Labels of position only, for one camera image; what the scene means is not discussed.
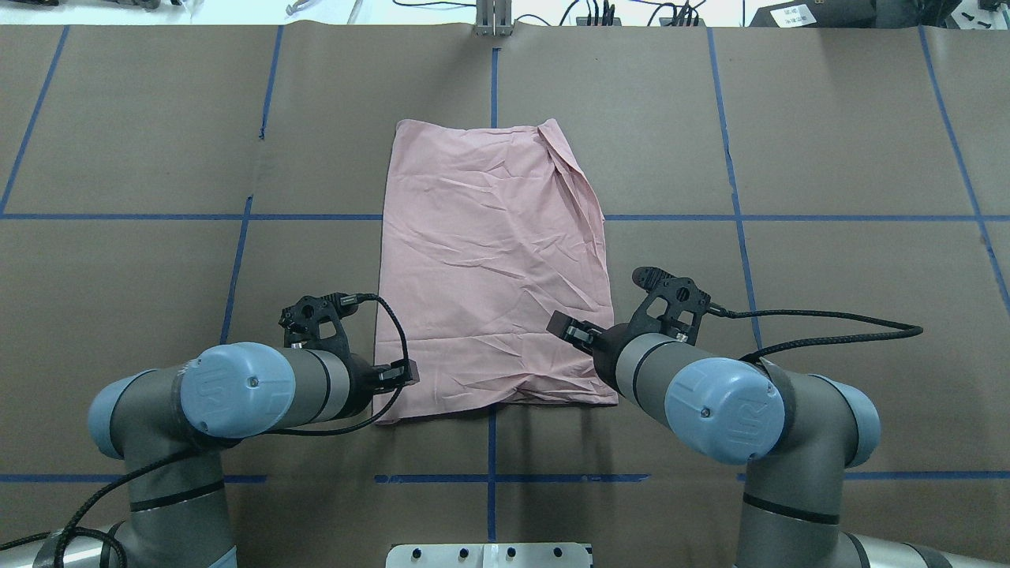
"white label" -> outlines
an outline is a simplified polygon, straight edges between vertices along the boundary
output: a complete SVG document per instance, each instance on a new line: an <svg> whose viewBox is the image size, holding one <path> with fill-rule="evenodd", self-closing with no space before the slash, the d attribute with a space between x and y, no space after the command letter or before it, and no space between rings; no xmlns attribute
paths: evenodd
<svg viewBox="0 0 1010 568"><path fill-rule="evenodd" d="M817 18L810 12L810 8L806 4L772 10L771 14L775 18L775 23L779 24L779 27L799 27L801 25L817 23Z"/></svg>

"black cable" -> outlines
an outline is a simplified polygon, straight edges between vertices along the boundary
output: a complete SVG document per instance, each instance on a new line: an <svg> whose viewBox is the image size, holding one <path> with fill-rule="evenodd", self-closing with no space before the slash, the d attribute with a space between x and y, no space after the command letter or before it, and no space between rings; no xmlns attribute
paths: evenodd
<svg viewBox="0 0 1010 568"><path fill-rule="evenodd" d="M562 15L562 21L559 22L558 25L565 25L565 18L568 17L569 13L572 11L572 8L575 8L575 5L578 4L579 2L582 2L582 0L572 0L572 3L569 4L569 7L565 9L565 13Z"/></svg>
<svg viewBox="0 0 1010 568"><path fill-rule="evenodd" d="M17 539L9 543L4 543L0 545L0 551L10 550L12 548L17 548L22 545L27 545L30 543L37 543L38 541L44 541L49 538L53 533L38 533L31 535L30 537L24 537L22 539ZM90 539L95 539L96 541L101 541L102 544L107 545L116 553L116 559L119 561L120 568L126 568L126 550L123 548L122 543L117 541L108 533L103 533L102 531L95 531L93 529L84 529L77 527L74 529L74 537L88 537Z"/></svg>
<svg viewBox="0 0 1010 568"><path fill-rule="evenodd" d="M690 27L692 25L691 21L697 17L698 17L698 10L696 10L695 7L691 5L691 2L685 0L684 6L681 8L681 12L677 15L676 25Z"/></svg>
<svg viewBox="0 0 1010 568"><path fill-rule="evenodd" d="M655 19L655 14L659 14L660 10L662 10L663 8L665 8L667 6L670 6L671 8L674 9L674 17L676 18L677 17L677 4L674 4L673 2L664 2L664 3L660 4L659 6L656 6L654 10L652 10L652 15L648 16L648 23L645 24L645 27L648 27L648 26L652 25L652 20Z"/></svg>
<svg viewBox="0 0 1010 568"><path fill-rule="evenodd" d="M393 308L389 307L389 304L386 303L386 300L384 300L382 298L382 296L380 296L379 294L359 294L359 298L360 298L361 301L372 300L372 301L379 302L379 304L382 305L382 307L386 310L386 313L389 315L390 320L393 322L393 326L396 327L397 335L400 336L400 349L403 350L403 360L404 361L409 360L410 356L407 353L407 335L403 332L403 325L400 324L400 320L397 319L396 318L396 314L393 313ZM402 391L403 391L403 387L402 386L399 387L399 388L397 388L393 392L393 396L389 399L389 402L386 402L386 405L383 406L382 409L380 409L378 412L376 412L375 414L373 414L371 418L368 418L366 420L362 420L362 421L358 422L357 424L349 425L347 428L341 428L341 429L338 429L338 430L295 430L295 429L282 429L282 430L271 431L271 432L268 432L267 434L279 434L279 435L283 435L283 436L340 436L340 435L343 435L343 434L349 434L351 432L355 432L355 431L358 431L358 430L362 430L363 428L365 428L367 425L371 425L376 420L378 420L379 418L383 417L383 415L386 412L388 412L390 408L393 407L393 404L396 402L396 399L400 397L400 392L402 392Z"/></svg>
<svg viewBox="0 0 1010 568"><path fill-rule="evenodd" d="M116 561L119 564L119 568L126 568L126 549L112 535L103 533L102 531L77 527L74 529L74 537L88 537L96 541L101 541L103 545L108 546L116 553Z"/></svg>
<svg viewBox="0 0 1010 568"><path fill-rule="evenodd" d="M400 0L393 0L393 3L397 6L406 6L408 8L420 8L423 6L459 6L461 8L476 8L477 4L464 4L463 2L420 2L417 4L408 4L406 2L401 2Z"/></svg>
<svg viewBox="0 0 1010 568"><path fill-rule="evenodd" d="M95 503L97 503L99 499L101 499L105 495L108 495L117 487L125 485L126 483L136 479L137 477L140 477L141 475L145 475L147 473L155 471L156 469L165 467L169 464L173 464L185 459L193 458L198 455L200 455L200 451L195 448L190 448L187 450L183 450L182 452L177 452L167 458L162 458L161 460L158 460L153 464L148 464L140 469L133 470L127 473L126 475L119 477L119 479L116 479L112 483L109 483L105 487L102 487L98 491L95 491L95 494L92 495L91 497L88 497L88 500L85 501L83 505L81 505L81 508L77 509L77 512L74 513L74 516L72 516L67 526L64 527L63 533L57 539L57 546L56 550L54 551L53 567L64 568L63 557L64 554L66 554L67 552L67 547L70 545L71 540L74 539L75 532L78 528L77 527L78 524L81 523L81 519L84 518L84 515L87 514L88 510L90 510L91 507L95 506Z"/></svg>
<svg viewBox="0 0 1010 568"><path fill-rule="evenodd" d="M12 548L17 548L21 545L27 545L30 543L37 543L38 541L44 541L49 538L50 533L35 533L30 537L22 537L20 539L15 539L9 543L4 543L0 545L0 551L10 550Z"/></svg>
<svg viewBox="0 0 1010 568"><path fill-rule="evenodd" d="M522 18L536 18L536 19L542 21L543 23L545 23L547 25L550 25L550 22L548 22L547 20L541 18L540 16L538 16L536 14L522 14L521 16L518 16L517 18L515 18L515 21L519 21Z"/></svg>
<svg viewBox="0 0 1010 568"><path fill-rule="evenodd" d="M890 327L892 329L898 329L897 332L886 332L882 334L858 334L853 336L832 336L827 338L808 338L804 340L794 340L791 342L786 342L782 344L776 344L771 347L766 347L760 349L753 353L748 353L740 358L740 361L745 363L756 363L762 357L767 355L772 355L773 353L781 353L783 351L789 351L791 349L799 349L802 347L811 346L823 346L823 345L841 345L841 344L857 344L867 342L884 342L888 340L901 340L905 338L914 338L922 333L922 327L919 325L912 325L911 323L901 323L898 321L890 321L887 319L880 319L877 317L870 317L868 315L860 315L856 313L847 313L843 311L822 311L818 309L761 309L756 311L732 311L712 303L709 305L708 312L716 315L718 317L728 317L730 319L742 319L746 317L762 317L765 315L803 315L809 317L833 317L835 319L851 319L853 321L862 321L864 323L873 323L874 325L880 325L882 327Z"/></svg>

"wrinkled cloth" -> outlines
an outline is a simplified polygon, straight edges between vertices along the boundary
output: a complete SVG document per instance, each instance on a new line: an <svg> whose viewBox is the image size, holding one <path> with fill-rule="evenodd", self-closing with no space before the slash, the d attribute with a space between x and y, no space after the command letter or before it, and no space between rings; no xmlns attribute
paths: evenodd
<svg viewBox="0 0 1010 568"><path fill-rule="evenodd" d="M502 401L617 403L592 359L546 332L556 309L605 327L614 320L600 203L552 119L397 125L379 294L420 378L381 422ZM375 356L402 357L382 310Z"/></svg>

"blue tape grid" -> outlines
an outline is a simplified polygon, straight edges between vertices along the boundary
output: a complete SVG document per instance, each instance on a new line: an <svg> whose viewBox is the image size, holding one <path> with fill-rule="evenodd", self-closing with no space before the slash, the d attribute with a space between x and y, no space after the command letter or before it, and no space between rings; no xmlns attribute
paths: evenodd
<svg viewBox="0 0 1010 568"><path fill-rule="evenodd" d="M42 82L38 98L35 99L35 107L31 110L31 118L28 119L28 126L25 127L24 135L21 136L21 146L17 149L14 166L10 169L10 176L7 177L7 185L4 186L3 197L0 197L0 215L7 208L7 201L10 200L10 192L13 191L14 182L17 180L17 172L21 169L21 160L24 159L24 151L28 149L28 143L31 140L31 132L35 129L35 120L38 119L38 113L42 110L42 103L45 102L45 94L49 92L49 84L53 83L53 76L56 75L57 65L60 64L60 56L63 55L63 48L67 43L67 35L69 33L70 26L65 25L63 32L60 34L57 50L53 54L53 61L49 62L49 70L45 73L45 81Z"/></svg>
<svg viewBox="0 0 1010 568"><path fill-rule="evenodd" d="M379 221L382 220L380 214L301 214L301 213L252 213L252 197L246 199L245 209L241 214L235 213L210 213L210 214L131 214L131 213L7 213L5 211L10 194L17 179L21 161L30 143L31 133L35 122L41 111L45 95L56 73L60 57L63 53L67 36L70 31L69 26L65 26L61 33L59 43L49 64L48 72L42 84L38 98L32 110L28 125L25 128L18 149L17 156L11 168L10 176L4 188L2 198L0 198L0 219L4 220L229 220L241 221L238 245L235 251L235 262L232 267L231 280L229 283L228 298L225 305L224 321L221 328L221 342L227 339L230 324L231 310L234 304L234 294L237 285L238 275L241 268L241 259L244 251L245 236L250 221L275 220L275 221ZM275 38L273 60L270 68L270 78L268 80L267 92L264 97L263 121L261 123L260 137L266 136L267 122L270 113L271 99L273 96L274 82L277 75L278 62L283 38L283 26L278 27ZM733 166L732 155L729 148L729 130L727 126L725 105L722 96L722 86L719 78L718 59L715 50L715 38L712 29L707 30L709 54L712 66L712 80L715 89L716 105L719 113L719 125L722 132L723 150L726 160L726 173L732 189L733 214L611 214L607 215L609 221L726 221L736 224L737 239L740 247L740 260L743 267L743 276L747 288L747 300L751 309L756 308L753 282L750 275L749 257L746 250L746 240L744 232L744 221L782 221L782 222L810 222L810 221L847 221L847 222L976 222L982 232L983 241L986 245L987 253L993 267L996 281L1000 287L1003 301L1010 313L1010 295L1007 293L1007 286L1003 278L999 263L993 251L992 242L989 238L987 222L1007 222L1010 215L984 215L979 207L975 189L968 175L961 148L957 144L956 135L950 123L943 102L942 93L936 81L935 71L932 66L932 59L929 53L929 45L925 37L923 28L919 28L919 35L922 42L923 55L929 78L936 96L937 105L947 135L950 138L951 148L957 162L957 167L965 182L966 191L972 202L973 215L748 215L744 214L740 208L739 193L736 183L736 173ZM500 48L495 48L491 53L491 109L490 122L492 127L498 127L498 61ZM752 322L754 341L762 345L761 328L756 320ZM500 483L638 483L649 478L648 474L528 474L510 475L499 474L497 472L497 412L491 408L488 418L488 473L474 475L378 475L375 482L379 484L412 484L412 483L486 483L488 486L488 540L497 540L496 514L495 514L495 489ZM0 474L0 483L107 483L116 479L117 475L111 474ZM845 475L849 480L1004 480L1010 479L1010 471L911 471L911 472L853 472ZM266 483L265 475L229 475L225 476L227 483L236 484L262 484Z"/></svg>
<svg viewBox="0 0 1010 568"><path fill-rule="evenodd" d="M747 240L743 231L743 211L740 209L740 194L736 186L736 169L733 167L733 156L729 152L729 126L726 124L726 108L722 101L722 82L719 80L719 60L715 53L715 34L711 27L705 28L708 34L708 54L712 63L712 83L715 86L715 105L719 110L719 129L722 132L722 150L726 158L726 174L729 176L729 187L732 189L733 220L736 223L736 240L740 246L740 261L743 263L743 284L747 290L747 305L750 311L758 309L754 298L754 283L750 277L750 256L747 254ZM754 335L758 349L765 347L761 339L761 322L756 317L750 318L750 328Z"/></svg>
<svg viewBox="0 0 1010 568"><path fill-rule="evenodd" d="M263 122L260 124L260 139L267 137L267 119L270 118L270 101L274 98L274 79L277 78L277 62L281 59L281 41L284 39L284 26L277 26L277 37L274 39L274 59L270 64L270 78L267 79L267 95L263 98Z"/></svg>
<svg viewBox="0 0 1010 568"><path fill-rule="evenodd" d="M845 474L845 481L979 481L1010 479L1010 471L853 471ZM747 480L745 474L736 480Z"/></svg>
<svg viewBox="0 0 1010 568"><path fill-rule="evenodd" d="M982 243L986 247L986 254L989 255L989 264L993 267L993 274L996 277L996 285L1000 289L1003 297L1003 306L1010 315L1010 294L1007 293L1007 283L1003 279L1003 271L1000 270L1000 263L996 260L996 253L993 251L993 242L989 239L989 228L979 207L979 198L975 195L975 186L972 185L972 178L968 175L968 168L965 166L965 157L961 154L961 146L957 144L957 135L953 132L953 125L950 124L950 117L947 115L946 104L943 102L943 93L940 92L940 85L936 81L936 72L933 70L933 58L929 53L929 41L926 39L926 28L919 26L919 41L922 43L922 56L926 60L926 70L929 72L929 82L933 85L933 94L936 96L936 106L939 108L940 116L943 118L943 127L946 128L947 137L950 138L950 148L953 150L953 157L957 161L957 169L961 171L961 179L965 182L965 191L968 192L968 199L972 202L972 210L975 212L976 221L979 223L979 232L982 233Z"/></svg>

